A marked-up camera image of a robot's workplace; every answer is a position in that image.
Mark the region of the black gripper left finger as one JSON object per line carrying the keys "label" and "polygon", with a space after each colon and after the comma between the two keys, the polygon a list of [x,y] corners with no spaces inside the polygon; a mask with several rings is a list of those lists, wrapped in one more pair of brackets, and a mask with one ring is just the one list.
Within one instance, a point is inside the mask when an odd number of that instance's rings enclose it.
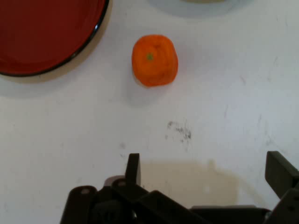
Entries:
{"label": "black gripper left finger", "polygon": [[123,177],[97,190],[72,189],[60,221],[62,224],[204,224],[191,212],[161,192],[141,187],[139,154],[130,154]]}

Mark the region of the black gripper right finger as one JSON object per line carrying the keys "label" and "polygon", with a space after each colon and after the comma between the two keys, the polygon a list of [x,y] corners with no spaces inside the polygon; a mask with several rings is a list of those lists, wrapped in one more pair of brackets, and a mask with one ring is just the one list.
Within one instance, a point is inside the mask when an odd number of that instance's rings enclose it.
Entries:
{"label": "black gripper right finger", "polygon": [[265,179],[280,199],[265,223],[297,224],[299,222],[299,171],[280,152],[268,151]]}

